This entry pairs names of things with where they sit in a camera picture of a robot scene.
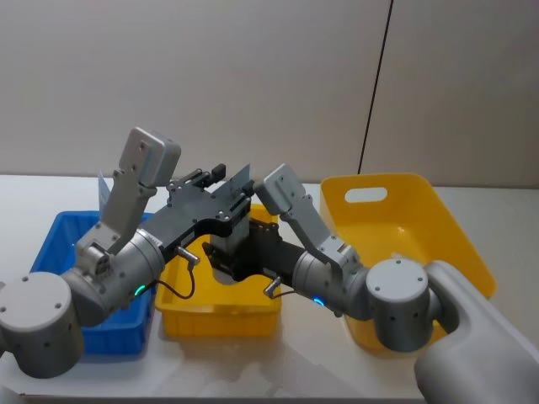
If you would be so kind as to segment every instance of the blue plastic bin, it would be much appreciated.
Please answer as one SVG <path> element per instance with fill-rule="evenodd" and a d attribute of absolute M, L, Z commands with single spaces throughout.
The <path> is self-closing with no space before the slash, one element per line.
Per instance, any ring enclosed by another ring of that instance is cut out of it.
<path fill-rule="evenodd" d="M 75 263 L 75 244 L 97 222 L 99 212 L 61 212 L 49 230 L 30 272 L 62 274 Z M 96 327 L 83 327 L 84 353 L 139 354 L 147 340 L 152 316 L 152 293 L 134 299 Z"/>

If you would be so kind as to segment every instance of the plastic crate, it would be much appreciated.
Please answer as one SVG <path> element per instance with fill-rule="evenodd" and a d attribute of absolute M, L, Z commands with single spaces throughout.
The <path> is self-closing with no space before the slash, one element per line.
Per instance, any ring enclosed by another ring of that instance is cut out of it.
<path fill-rule="evenodd" d="M 30 272 L 63 274 L 75 263 L 75 244 L 97 222 L 97 211 L 59 213 L 49 230 Z M 152 294 L 134 299 L 95 327 L 83 327 L 84 353 L 139 354 L 147 340 L 152 316 Z"/>
<path fill-rule="evenodd" d="M 359 253 L 366 267 L 400 255 L 422 264 L 450 263 L 486 297 L 496 282 L 474 246 L 444 206 L 430 183 L 415 174 L 351 175 L 328 178 L 321 185 L 324 220 Z M 356 200 L 348 202 L 348 192 Z M 373 352 L 387 351 L 374 323 L 346 317 L 354 340 Z M 435 323 L 431 342 L 445 335 Z"/>
<path fill-rule="evenodd" d="M 251 216 L 260 221 L 277 222 L 277 218 L 261 205 L 252 206 Z M 202 249 L 202 242 L 209 240 L 209 236 L 200 237 L 188 247 L 200 257 L 194 270 L 195 293 L 190 299 L 181 300 L 162 285 L 157 287 L 155 306 L 163 314 L 165 334 L 169 338 L 262 338 L 272 335 L 279 320 L 281 302 L 263 294 L 270 281 L 262 275 L 254 275 L 237 284 L 217 282 Z M 186 261 L 175 258 L 168 263 L 161 280 L 181 294 L 189 293 L 191 285 Z"/>

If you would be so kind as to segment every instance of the cylindrical joint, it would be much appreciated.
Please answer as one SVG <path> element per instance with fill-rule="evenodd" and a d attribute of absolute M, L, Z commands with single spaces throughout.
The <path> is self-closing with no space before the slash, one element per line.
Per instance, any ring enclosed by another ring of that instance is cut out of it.
<path fill-rule="evenodd" d="M 292 287 L 297 294 L 314 300 L 337 313 L 347 312 L 348 294 L 343 288 L 343 277 L 333 276 L 327 263 L 304 252 L 297 260 L 292 275 Z"/>
<path fill-rule="evenodd" d="M 415 261 L 382 261 L 366 278 L 376 335 L 387 348 L 411 352 L 423 347 L 432 334 L 427 275 Z"/>
<path fill-rule="evenodd" d="M 139 229 L 118 254 L 110 258 L 104 276 L 87 276 L 78 268 L 64 273 L 72 290 L 81 325 L 95 326 L 134 297 L 136 290 L 157 279 L 165 262 L 152 236 Z"/>
<path fill-rule="evenodd" d="M 19 368 L 36 378 L 67 372 L 83 354 L 83 335 L 64 279 L 28 274 L 0 291 L 0 329 Z"/>

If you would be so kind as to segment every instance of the green led light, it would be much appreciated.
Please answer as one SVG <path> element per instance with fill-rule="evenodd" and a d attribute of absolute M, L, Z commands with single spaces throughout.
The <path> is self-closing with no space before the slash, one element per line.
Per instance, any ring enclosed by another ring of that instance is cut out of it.
<path fill-rule="evenodd" d="M 146 286 L 144 284 L 141 284 L 138 288 L 135 290 L 135 296 L 137 296 L 139 293 L 141 293 Z"/>

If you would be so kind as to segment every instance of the black cable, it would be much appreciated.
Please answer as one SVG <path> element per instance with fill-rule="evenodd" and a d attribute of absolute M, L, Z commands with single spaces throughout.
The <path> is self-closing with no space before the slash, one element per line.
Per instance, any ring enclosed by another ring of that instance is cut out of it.
<path fill-rule="evenodd" d="M 284 295 L 291 295 L 292 293 L 296 293 L 295 290 L 288 290 L 287 292 L 279 293 L 278 295 L 273 295 L 270 297 L 271 300 L 277 299 L 278 297 L 284 296 Z"/>
<path fill-rule="evenodd" d="M 149 284 L 147 284 L 144 289 L 141 291 L 141 293 L 137 294 L 137 296 L 140 296 L 142 295 L 144 292 L 146 292 L 147 290 L 151 289 L 153 286 L 155 286 L 155 284 L 162 284 L 165 288 L 167 288 L 168 290 L 170 290 L 176 297 L 179 297 L 180 299 L 184 299 L 184 300 L 187 300 L 187 299 L 190 299 L 191 297 L 193 297 L 193 295 L 195 294 L 195 276 L 193 275 L 193 271 L 187 271 L 189 272 L 189 277 L 191 279 L 191 291 L 189 292 L 188 295 L 181 295 L 175 288 L 173 288 L 171 285 L 169 285 L 168 283 L 166 282 L 163 282 L 162 280 L 160 279 L 155 279 L 153 280 L 152 282 L 150 282 Z"/>
<path fill-rule="evenodd" d="M 380 59 L 378 60 L 378 68 L 376 69 L 376 78 L 374 80 L 374 88 L 372 89 L 371 106 L 369 107 L 369 115 L 367 117 L 367 125 L 365 127 L 365 136 L 363 136 L 363 146 L 361 147 L 360 166 L 357 169 L 357 173 L 361 174 L 361 166 L 363 165 L 363 157 L 365 156 L 365 148 L 367 145 L 367 136 L 369 135 L 369 127 L 371 126 L 372 108 L 374 107 L 374 98 L 376 96 L 376 89 L 378 88 L 378 79 L 380 78 L 380 70 L 382 68 L 382 59 L 384 57 L 384 50 L 386 49 L 387 32 L 389 31 L 389 21 L 391 20 L 391 13 L 393 11 L 393 1 L 389 3 L 389 11 L 387 12 L 386 29 L 384 30 L 384 38 L 382 40 L 382 49 L 380 50 Z"/>

